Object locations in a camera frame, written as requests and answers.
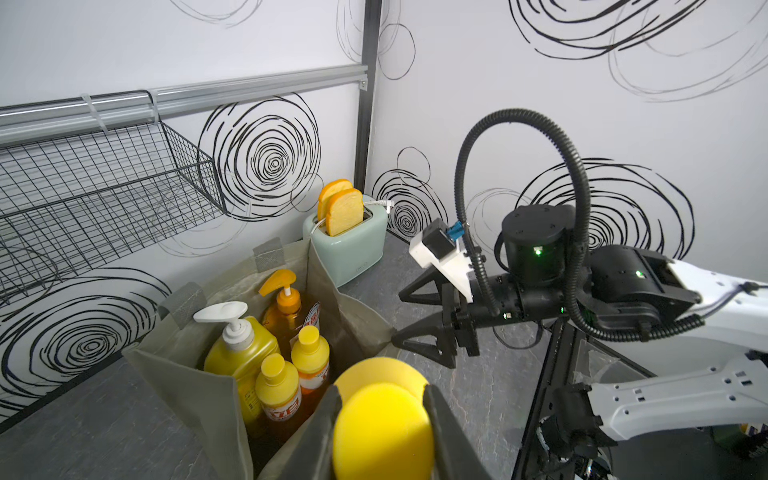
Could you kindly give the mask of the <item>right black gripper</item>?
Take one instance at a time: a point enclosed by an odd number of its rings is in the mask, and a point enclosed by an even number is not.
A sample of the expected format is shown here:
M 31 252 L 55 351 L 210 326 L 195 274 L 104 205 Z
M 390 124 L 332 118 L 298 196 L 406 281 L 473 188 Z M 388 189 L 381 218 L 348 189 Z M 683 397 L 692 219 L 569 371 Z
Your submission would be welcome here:
M 572 205 L 524 205 L 507 214 L 494 246 L 496 262 L 503 273 L 489 276 L 480 257 L 480 270 L 470 281 L 473 300 L 462 297 L 447 311 L 433 313 L 391 337 L 395 347 L 420 355 L 449 369 L 456 368 L 457 347 L 470 356 L 479 354 L 477 330 L 490 328 L 503 346 L 527 350 L 543 336 L 543 322 L 567 312 L 566 283 L 571 277 L 578 209 Z M 428 285 L 434 292 L 421 293 Z M 434 266 L 426 268 L 406 285 L 398 297 L 402 302 L 445 306 L 455 303 L 454 286 Z M 495 329 L 531 322 L 533 339 L 516 345 Z

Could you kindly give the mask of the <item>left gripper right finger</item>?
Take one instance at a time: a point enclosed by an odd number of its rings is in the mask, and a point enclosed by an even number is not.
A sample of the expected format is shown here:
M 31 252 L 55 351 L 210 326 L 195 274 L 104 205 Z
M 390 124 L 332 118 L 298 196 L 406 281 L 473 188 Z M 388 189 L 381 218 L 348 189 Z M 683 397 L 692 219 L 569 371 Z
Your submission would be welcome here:
M 423 406 L 432 427 L 438 477 L 447 480 L 490 479 L 437 386 L 425 386 Z

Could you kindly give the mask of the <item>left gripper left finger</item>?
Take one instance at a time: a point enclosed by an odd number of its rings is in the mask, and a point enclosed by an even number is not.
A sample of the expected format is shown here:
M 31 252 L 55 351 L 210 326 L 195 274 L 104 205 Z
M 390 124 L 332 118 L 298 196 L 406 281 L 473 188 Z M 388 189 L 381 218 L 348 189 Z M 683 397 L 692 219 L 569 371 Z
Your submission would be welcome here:
M 310 419 L 280 448 L 258 479 L 335 479 L 333 433 L 341 408 L 339 390 L 331 385 Z

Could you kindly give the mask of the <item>yellow cap bottle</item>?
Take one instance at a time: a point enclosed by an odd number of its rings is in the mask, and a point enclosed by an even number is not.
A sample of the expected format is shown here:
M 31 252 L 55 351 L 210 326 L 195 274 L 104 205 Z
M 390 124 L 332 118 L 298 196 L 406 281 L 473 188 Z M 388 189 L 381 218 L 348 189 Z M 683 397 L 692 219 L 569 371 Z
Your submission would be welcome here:
M 337 479 L 429 479 L 432 425 L 423 406 L 427 379 L 389 357 L 354 364 L 335 382 L 342 408 L 334 424 Z
M 255 390 L 271 432 L 281 442 L 287 441 L 301 424 L 298 370 L 280 353 L 270 354 L 261 364 Z
M 303 402 L 313 413 L 329 386 L 330 347 L 313 325 L 304 326 L 291 350 L 291 361 L 299 374 Z

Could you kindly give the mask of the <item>yellow pump soap bottle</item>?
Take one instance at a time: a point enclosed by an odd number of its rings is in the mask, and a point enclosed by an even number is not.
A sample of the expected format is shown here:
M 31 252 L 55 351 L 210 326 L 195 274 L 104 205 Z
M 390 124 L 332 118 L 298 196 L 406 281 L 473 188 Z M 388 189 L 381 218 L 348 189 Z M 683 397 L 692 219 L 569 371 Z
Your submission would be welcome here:
M 266 416 L 257 399 L 255 382 L 263 360 L 279 348 L 276 337 L 247 311 L 245 302 L 228 301 L 197 311 L 193 320 L 224 324 L 206 355 L 203 370 L 235 380 L 246 431 L 250 437 L 258 438 L 266 431 Z

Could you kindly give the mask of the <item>orange pump soap bottle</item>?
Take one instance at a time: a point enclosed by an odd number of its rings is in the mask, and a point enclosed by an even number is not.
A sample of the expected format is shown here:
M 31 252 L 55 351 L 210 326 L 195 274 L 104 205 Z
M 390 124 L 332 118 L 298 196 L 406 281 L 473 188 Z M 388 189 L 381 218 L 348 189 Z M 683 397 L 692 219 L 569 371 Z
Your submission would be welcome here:
M 287 361 L 291 360 L 291 349 L 304 326 L 320 329 L 321 302 L 296 288 L 296 281 L 292 270 L 279 269 L 259 289 L 262 297 L 274 294 L 264 312 L 262 325 L 276 337 L 280 353 Z

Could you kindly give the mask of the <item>green fabric shopping bag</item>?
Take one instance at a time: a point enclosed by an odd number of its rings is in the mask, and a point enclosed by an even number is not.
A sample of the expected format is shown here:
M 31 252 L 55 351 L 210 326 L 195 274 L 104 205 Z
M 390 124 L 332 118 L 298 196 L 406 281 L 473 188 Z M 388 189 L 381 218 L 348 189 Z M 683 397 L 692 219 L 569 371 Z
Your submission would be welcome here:
M 359 361 L 398 354 L 393 327 L 339 291 L 309 240 L 273 239 L 207 285 L 184 285 L 158 307 L 156 327 L 123 355 L 196 435 L 222 479 L 278 478 L 306 429 L 301 392 L 291 395 L 292 417 L 283 424 L 270 420 L 256 393 L 263 361 L 281 351 L 263 324 L 274 296 L 259 289 L 281 268 L 296 274 L 304 304 L 319 308 L 331 380 Z

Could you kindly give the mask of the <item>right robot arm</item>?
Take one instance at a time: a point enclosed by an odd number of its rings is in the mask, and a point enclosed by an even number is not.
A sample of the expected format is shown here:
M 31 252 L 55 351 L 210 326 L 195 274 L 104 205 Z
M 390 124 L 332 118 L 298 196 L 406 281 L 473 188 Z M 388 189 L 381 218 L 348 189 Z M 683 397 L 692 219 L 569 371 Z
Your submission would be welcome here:
M 495 245 L 504 274 L 470 271 L 462 226 L 435 221 L 411 241 L 423 273 L 400 292 L 439 312 L 398 331 L 395 346 L 455 366 L 477 355 L 481 328 L 546 320 L 552 342 L 567 331 L 614 343 L 691 334 L 737 345 L 734 358 L 698 371 L 624 383 L 545 378 L 526 427 L 520 472 L 607 477 L 602 448 L 647 433 L 759 424 L 767 419 L 767 288 L 622 245 L 577 248 L 579 212 L 526 205 L 502 222 Z

